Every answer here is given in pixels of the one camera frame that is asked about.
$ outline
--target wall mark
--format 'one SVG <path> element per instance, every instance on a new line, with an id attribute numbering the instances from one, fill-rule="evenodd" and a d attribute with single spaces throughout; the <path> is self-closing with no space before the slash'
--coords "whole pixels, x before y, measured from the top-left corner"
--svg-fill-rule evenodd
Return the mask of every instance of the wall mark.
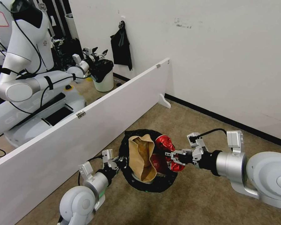
<path id="1" fill-rule="evenodd" d="M 191 21 L 189 19 L 183 19 L 180 17 L 176 17 L 174 20 L 174 25 L 176 27 L 183 27 L 183 28 L 191 29 Z"/>

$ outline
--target board stand foot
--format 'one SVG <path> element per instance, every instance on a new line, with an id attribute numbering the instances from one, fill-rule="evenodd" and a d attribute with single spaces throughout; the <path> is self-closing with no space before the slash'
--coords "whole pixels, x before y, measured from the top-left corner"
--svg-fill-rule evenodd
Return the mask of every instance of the board stand foot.
<path id="1" fill-rule="evenodd" d="M 171 108 L 171 104 L 165 99 L 163 94 L 159 94 L 158 103 L 167 107 L 167 108 Z"/>

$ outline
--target red snack bag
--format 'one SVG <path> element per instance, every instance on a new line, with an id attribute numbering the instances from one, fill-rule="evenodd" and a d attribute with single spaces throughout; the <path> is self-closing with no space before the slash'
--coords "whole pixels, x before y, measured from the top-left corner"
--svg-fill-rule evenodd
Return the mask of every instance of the red snack bag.
<path id="1" fill-rule="evenodd" d="M 172 140 L 170 139 L 169 136 L 166 136 L 166 135 L 159 136 L 155 140 L 155 145 L 159 150 L 162 150 L 164 152 L 168 152 L 168 151 L 174 152 L 175 151 L 175 147 L 172 143 Z M 172 170 L 174 172 L 179 172 L 184 169 L 185 166 L 174 162 L 173 160 L 171 160 L 170 157 L 165 157 L 165 158 L 166 158 L 166 161 L 168 163 L 168 167 L 170 170 Z"/>

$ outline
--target white wall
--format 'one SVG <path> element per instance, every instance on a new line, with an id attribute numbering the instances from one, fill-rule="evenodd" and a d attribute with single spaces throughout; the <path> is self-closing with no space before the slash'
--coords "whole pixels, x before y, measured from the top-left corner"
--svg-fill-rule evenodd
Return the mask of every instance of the white wall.
<path id="1" fill-rule="evenodd" d="M 109 49 L 109 59 L 110 36 L 125 15 L 133 71 L 114 72 L 132 78 L 170 57 L 168 94 L 281 138 L 281 0 L 70 5 L 82 46 Z"/>

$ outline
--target red foil wrapper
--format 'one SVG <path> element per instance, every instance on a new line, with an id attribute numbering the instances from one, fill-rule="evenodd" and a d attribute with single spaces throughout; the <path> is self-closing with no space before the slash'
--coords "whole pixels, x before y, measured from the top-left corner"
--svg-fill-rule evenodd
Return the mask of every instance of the red foil wrapper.
<path id="1" fill-rule="evenodd" d="M 155 145 L 159 150 L 162 150 L 164 152 L 168 152 L 168 151 L 174 152 L 175 151 L 175 147 L 172 143 L 172 140 L 170 139 L 169 136 L 166 136 L 166 135 L 159 136 L 155 140 Z M 174 172 L 179 172 L 184 169 L 185 166 L 174 162 L 173 160 L 171 160 L 170 157 L 165 157 L 165 158 L 166 158 L 166 161 L 168 163 L 168 167 L 170 168 L 170 170 L 172 170 Z"/>
<path id="2" fill-rule="evenodd" d="M 154 168 L 156 169 L 157 173 L 161 173 L 166 175 L 166 170 L 168 168 L 167 161 L 164 155 L 161 154 L 152 154 L 150 158 Z"/>

